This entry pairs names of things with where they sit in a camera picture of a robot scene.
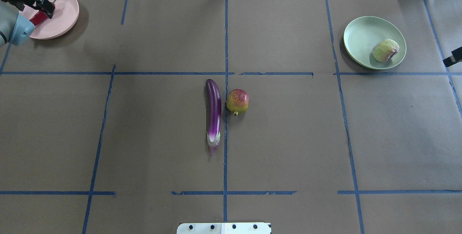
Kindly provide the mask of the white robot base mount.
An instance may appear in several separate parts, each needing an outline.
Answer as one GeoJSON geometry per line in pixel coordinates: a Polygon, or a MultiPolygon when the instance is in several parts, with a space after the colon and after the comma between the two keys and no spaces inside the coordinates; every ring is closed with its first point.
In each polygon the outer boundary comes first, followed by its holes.
{"type": "Polygon", "coordinates": [[[184,223],[177,234],[272,234],[270,223],[266,222],[213,222],[184,223]]]}

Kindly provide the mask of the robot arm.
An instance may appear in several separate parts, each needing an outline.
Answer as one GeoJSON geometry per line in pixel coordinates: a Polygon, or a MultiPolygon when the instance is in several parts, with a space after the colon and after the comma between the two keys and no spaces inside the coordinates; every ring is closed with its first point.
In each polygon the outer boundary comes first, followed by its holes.
{"type": "Polygon", "coordinates": [[[10,41],[13,29],[16,25],[19,11],[23,11],[25,5],[33,7],[36,0],[1,0],[0,31],[1,47],[10,41]]]}

